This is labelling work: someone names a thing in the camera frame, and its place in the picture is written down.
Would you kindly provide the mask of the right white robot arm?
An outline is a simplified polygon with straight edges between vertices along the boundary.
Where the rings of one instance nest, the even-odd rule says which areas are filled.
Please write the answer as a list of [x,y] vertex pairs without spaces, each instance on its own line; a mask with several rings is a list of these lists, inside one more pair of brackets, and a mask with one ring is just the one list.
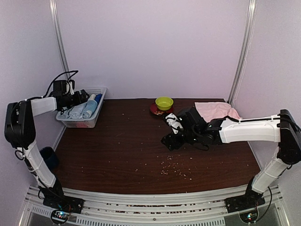
[[206,122],[195,107],[180,114],[166,114],[164,121],[172,132],[161,139],[170,151],[184,144],[199,144],[201,150],[210,145],[240,141],[269,141],[277,143],[271,161],[248,183],[244,195],[225,199],[228,212],[236,212],[263,205],[263,193],[283,172],[301,160],[301,129],[286,109],[279,114],[257,119],[234,119],[225,116]]

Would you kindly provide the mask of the pink towel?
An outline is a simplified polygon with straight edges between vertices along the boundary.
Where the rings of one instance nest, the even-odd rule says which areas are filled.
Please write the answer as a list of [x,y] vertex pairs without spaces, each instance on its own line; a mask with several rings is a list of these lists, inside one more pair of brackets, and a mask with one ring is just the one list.
[[241,118],[238,112],[225,102],[195,102],[195,108],[206,122],[226,116],[237,120]]

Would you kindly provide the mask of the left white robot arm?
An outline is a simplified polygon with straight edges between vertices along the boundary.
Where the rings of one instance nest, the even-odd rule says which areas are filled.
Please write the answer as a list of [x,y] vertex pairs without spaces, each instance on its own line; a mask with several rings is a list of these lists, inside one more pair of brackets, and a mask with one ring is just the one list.
[[18,159],[25,162],[44,195],[43,204],[54,209],[81,213],[83,199],[66,196],[57,177],[45,163],[36,143],[34,118],[53,111],[70,109],[87,102],[85,90],[73,91],[74,81],[61,83],[58,91],[8,104],[4,135],[15,149]]

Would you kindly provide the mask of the red floral plate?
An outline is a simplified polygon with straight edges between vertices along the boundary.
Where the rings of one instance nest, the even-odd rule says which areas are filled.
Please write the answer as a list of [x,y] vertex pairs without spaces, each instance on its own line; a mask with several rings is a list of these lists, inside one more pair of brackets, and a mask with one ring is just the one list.
[[152,103],[150,105],[150,112],[156,116],[162,116],[164,114],[170,114],[170,113],[173,113],[174,112],[174,108],[171,107],[170,109],[166,110],[166,111],[163,111],[163,110],[160,110],[157,105],[155,103]]

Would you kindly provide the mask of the blue polka dot towel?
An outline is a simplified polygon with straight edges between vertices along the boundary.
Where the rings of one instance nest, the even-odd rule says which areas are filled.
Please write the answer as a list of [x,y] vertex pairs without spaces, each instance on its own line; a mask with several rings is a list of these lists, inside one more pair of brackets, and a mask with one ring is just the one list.
[[87,104],[82,112],[84,119],[89,119],[97,109],[98,103],[95,100],[88,100]]

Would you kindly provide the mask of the green plastic bowl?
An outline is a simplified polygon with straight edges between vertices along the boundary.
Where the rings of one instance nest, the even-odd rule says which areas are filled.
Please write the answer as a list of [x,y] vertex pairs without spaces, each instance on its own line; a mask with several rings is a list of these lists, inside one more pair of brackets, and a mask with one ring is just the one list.
[[155,100],[155,104],[158,109],[167,111],[173,106],[174,100],[170,97],[158,97]]

